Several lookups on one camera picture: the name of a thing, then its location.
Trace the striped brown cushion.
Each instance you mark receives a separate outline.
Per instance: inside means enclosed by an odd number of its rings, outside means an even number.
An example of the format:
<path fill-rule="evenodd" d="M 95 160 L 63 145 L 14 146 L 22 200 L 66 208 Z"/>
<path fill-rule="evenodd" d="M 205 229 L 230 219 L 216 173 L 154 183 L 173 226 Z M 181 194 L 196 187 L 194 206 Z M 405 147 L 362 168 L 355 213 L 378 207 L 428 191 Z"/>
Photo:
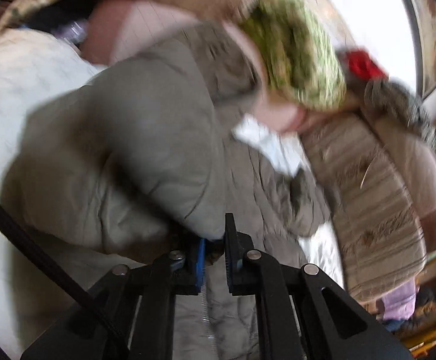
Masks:
<path fill-rule="evenodd" d="M 420 220 L 371 128 L 341 114 L 301 135 L 301 143 L 332 211 L 348 293 L 368 303 L 416 277 L 427 259 Z"/>

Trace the pink folded blanket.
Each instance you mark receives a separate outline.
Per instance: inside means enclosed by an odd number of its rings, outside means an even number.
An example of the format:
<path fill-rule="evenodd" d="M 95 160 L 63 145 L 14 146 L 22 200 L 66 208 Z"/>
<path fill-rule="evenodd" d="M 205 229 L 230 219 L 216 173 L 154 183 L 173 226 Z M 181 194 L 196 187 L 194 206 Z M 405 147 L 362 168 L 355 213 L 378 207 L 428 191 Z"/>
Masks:
<path fill-rule="evenodd" d="M 184 10 L 144 0 L 102 0 L 90 16 L 81 55 L 93 64 L 112 65 L 199 19 Z M 250 114 L 279 133 L 304 133 L 310 111 L 262 88 Z"/>

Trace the red cloth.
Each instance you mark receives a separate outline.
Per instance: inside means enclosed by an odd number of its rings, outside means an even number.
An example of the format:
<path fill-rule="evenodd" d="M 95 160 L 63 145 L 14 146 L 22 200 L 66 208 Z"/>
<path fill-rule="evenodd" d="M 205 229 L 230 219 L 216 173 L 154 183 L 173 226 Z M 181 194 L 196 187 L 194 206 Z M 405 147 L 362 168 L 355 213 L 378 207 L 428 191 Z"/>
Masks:
<path fill-rule="evenodd" d="M 364 49 L 346 50 L 341 57 L 347 69 L 359 80 L 388 79 L 389 75 Z"/>

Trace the white leaf-print bed quilt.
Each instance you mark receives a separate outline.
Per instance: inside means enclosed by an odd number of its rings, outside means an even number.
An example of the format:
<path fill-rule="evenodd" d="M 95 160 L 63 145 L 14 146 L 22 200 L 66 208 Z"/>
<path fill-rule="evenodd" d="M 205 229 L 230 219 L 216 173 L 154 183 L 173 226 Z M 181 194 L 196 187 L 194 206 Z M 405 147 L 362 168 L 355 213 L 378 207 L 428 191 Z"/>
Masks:
<path fill-rule="evenodd" d="M 267 88 L 262 78 L 262 64 L 258 54 L 241 35 L 227 33 L 253 63 L 261 80 L 261 89 Z M 18 155 L 28 116 L 48 102 L 89 84 L 108 68 L 86 62 L 67 43 L 45 33 L 9 30 L 0 36 L 0 193 L 2 182 Z M 310 172 L 307 158 L 303 154 L 293 157 L 288 163 L 284 162 L 283 150 L 287 140 L 277 131 L 257 121 L 250 114 L 250 109 L 233 128 L 233 137 L 258 150 L 276 171 L 284 175 L 295 176 L 301 170 Z M 69 246 L 49 234 L 33 234 L 21 227 L 68 275 L 85 288 L 94 285 L 118 264 L 131 267 L 149 264 L 117 254 Z M 339 248 L 330 217 L 318 227 L 313 236 L 302 237 L 298 242 L 307 258 L 305 264 L 314 263 L 335 281 L 343 280 Z"/>

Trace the green white patterned blanket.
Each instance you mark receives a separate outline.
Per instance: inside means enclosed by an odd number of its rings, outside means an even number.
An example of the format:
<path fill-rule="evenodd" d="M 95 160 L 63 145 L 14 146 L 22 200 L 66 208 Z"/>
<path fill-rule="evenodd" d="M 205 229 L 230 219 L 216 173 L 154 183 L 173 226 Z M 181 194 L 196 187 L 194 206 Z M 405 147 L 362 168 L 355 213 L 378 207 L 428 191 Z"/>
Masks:
<path fill-rule="evenodd" d="M 267 83 L 314 111 L 336 111 L 346 81 L 332 41 L 303 0 L 257 0 L 240 27 L 258 48 Z"/>

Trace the grey knitted garment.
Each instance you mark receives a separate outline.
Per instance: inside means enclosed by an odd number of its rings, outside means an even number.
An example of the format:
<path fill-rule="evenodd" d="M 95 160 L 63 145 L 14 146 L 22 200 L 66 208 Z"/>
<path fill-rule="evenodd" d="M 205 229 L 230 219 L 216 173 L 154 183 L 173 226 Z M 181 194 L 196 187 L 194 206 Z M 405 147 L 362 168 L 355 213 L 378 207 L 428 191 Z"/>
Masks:
<path fill-rule="evenodd" d="M 368 111 L 389 116 L 406 131 L 435 148 L 436 128 L 432 119 L 422 99 L 405 86 L 385 78 L 369 80 L 365 85 L 363 102 Z"/>

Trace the black garment under quilt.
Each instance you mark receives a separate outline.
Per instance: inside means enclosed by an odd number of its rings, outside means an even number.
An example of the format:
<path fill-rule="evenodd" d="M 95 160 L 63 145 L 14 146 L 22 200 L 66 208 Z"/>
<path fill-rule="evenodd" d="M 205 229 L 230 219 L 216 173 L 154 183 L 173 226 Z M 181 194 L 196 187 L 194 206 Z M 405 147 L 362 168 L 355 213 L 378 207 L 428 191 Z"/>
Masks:
<path fill-rule="evenodd" d="M 100 0 L 58 0 L 26 17 L 19 27 L 52 33 L 66 24 L 87 20 Z"/>

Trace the olive quilted hooded jacket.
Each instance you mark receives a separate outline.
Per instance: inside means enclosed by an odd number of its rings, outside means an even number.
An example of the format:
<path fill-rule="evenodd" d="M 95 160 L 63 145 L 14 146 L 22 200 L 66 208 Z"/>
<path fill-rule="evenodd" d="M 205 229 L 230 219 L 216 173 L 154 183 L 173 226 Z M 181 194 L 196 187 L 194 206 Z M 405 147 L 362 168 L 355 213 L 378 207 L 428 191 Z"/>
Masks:
<path fill-rule="evenodd" d="M 239 231 L 301 267 L 330 210 L 313 175 L 276 171 L 233 128 L 262 88 L 226 30 L 183 28 L 33 111 L 0 202 L 33 234 L 151 263 Z"/>

